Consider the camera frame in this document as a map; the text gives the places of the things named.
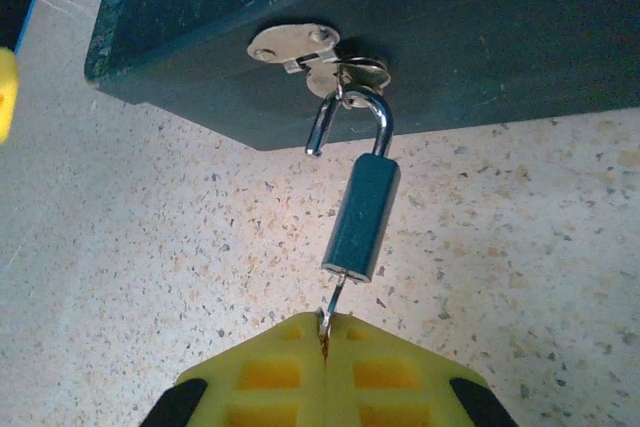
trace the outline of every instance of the padlock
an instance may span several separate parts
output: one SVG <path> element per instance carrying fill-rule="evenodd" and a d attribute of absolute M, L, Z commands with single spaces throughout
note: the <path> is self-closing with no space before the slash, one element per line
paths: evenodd
<path fill-rule="evenodd" d="M 378 132 L 372 153 L 361 155 L 353 166 L 322 267 L 356 282 L 371 282 L 400 181 L 398 164 L 385 157 L 393 135 L 393 116 L 373 89 L 346 85 L 325 99 L 307 153 L 319 155 L 340 99 L 350 105 L 367 105 L 378 121 Z"/>

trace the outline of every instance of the padlock body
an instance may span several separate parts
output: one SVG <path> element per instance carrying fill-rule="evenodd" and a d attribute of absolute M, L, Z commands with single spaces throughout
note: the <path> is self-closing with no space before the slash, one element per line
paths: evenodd
<path fill-rule="evenodd" d="M 395 199 L 400 168 L 373 154 L 356 160 L 322 267 L 371 282 Z"/>

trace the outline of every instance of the speckled floor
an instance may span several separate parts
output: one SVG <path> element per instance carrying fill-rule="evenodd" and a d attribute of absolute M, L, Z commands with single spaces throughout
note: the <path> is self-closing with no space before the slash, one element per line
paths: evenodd
<path fill-rule="evenodd" d="M 88 88 L 99 0 L 39 0 L 0 148 L 3 425 L 136 425 L 185 368 L 326 302 L 370 142 L 256 153 Z M 398 137 L 340 308 L 484 375 L 521 425 L 638 425 L 640 110 Z"/>

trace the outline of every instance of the yellow object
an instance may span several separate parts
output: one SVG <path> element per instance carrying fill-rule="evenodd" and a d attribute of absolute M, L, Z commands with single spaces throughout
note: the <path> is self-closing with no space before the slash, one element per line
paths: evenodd
<path fill-rule="evenodd" d="M 15 54 L 0 47 L 0 144 L 9 137 L 13 108 L 18 97 L 18 61 Z"/>
<path fill-rule="evenodd" d="M 187 370 L 177 384 L 197 378 L 206 390 L 179 425 L 472 427 L 449 380 L 486 386 L 472 370 L 347 315 L 332 319 L 325 360 L 314 313 Z"/>

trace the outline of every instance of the padlock shackle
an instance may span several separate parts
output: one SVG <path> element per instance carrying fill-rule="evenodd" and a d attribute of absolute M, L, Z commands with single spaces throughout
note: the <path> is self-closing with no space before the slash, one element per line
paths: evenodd
<path fill-rule="evenodd" d="M 391 114 L 389 104 L 387 104 L 384 97 L 377 92 L 368 87 L 356 84 L 345 85 L 344 88 L 329 94 L 322 101 L 318 114 L 316 115 L 316 120 L 313 123 L 309 140 L 307 141 L 307 155 L 320 157 L 322 154 L 322 146 L 327 142 L 327 138 L 329 137 L 329 131 L 331 130 L 331 124 L 336 110 L 338 110 L 338 106 L 343 102 L 348 102 L 349 98 L 364 100 L 371 109 L 371 112 L 373 112 L 376 122 L 378 123 L 378 132 L 371 153 L 378 157 L 387 156 L 389 147 L 391 147 L 394 127 L 393 115 Z"/>

